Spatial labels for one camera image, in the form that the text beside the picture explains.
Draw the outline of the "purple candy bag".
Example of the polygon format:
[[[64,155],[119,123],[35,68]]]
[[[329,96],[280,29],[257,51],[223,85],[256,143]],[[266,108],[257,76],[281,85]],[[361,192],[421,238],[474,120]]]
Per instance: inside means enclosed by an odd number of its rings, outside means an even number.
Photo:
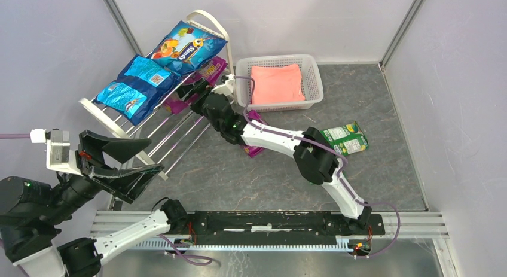
[[[198,71],[198,74],[200,78],[204,78],[210,85],[214,86],[227,66],[228,62],[225,59],[215,56]]]
[[[255,110],[248,111],[247,116],[253,121],[257,121],[261,124],[268,125],[268,123]],[[249,146],[249,145],[248,146],[241,145],[240,147],[250,158],[254,158],[258,154],[260,154],[262,151],[264,151],[263,147],[256,147],[256,146]]]
[[[163,103],[162,107],[174,115],[178,115],[184,109],[188,108],[191,103],[196,99],[196,95],[189,97],[187,100],[182,101],[180,97],[174,93],[170,95]]]

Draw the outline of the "blue candy bag with fruits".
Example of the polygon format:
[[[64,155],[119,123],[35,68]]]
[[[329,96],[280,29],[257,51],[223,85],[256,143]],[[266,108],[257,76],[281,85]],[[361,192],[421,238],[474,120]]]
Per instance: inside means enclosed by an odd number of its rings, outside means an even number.
[[[180,21],[156,46],[149,58],[183,76],[200,69],[226,45],[225,39]]]

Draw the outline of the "blue candy bag back side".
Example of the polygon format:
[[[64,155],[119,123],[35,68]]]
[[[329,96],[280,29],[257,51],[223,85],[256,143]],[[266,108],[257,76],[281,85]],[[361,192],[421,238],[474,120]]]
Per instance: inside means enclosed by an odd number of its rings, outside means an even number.
[[[136,126],[152,114],[156,105],[180,80],[179,75],[153,60],[136,55],[95,100],[116,110]]]

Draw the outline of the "green candy bag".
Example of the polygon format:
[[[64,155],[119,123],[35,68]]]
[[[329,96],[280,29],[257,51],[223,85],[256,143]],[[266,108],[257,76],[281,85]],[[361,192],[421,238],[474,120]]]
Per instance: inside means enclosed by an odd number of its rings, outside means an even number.
[[[320,131],[328,144],[343,156],[365,151],[369,142],[356,121]]]

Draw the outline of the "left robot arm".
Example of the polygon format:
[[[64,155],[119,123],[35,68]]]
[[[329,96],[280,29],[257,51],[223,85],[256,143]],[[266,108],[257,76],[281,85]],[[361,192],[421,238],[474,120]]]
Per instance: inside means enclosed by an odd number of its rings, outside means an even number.
[[[34,129],[26,135],[44,144],[46,167],[58,184],[9,176],[1,181],[1,243],[7,258],[27,276],[94,276],[101,267],[145,239],[181,231],[188,214],[178,200],[167,199],[148,217],[109,235],[78,238],[56,246],[59,224],[102,192],[124,202],[135,201],[163,170],[150,164],[117,169],[105,156],[125,163],[151,141],[110,138],[85,130],[76,150],[67,131]]]

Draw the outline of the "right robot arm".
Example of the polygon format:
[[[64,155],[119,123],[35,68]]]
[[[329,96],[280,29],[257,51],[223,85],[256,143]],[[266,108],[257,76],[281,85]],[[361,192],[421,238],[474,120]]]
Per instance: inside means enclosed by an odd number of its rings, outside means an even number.
[[[192,112],[206,118],[215,131],[230,144],[261,147],[293,158],[300,175],[322,186],[353,226],[368,227],[372,209],[352,189],[344,168],[347,160],[338,154],[314,127],[290,131],[252,120],[233,110],[229,99],[204,79],[177,91],[189,102]]]

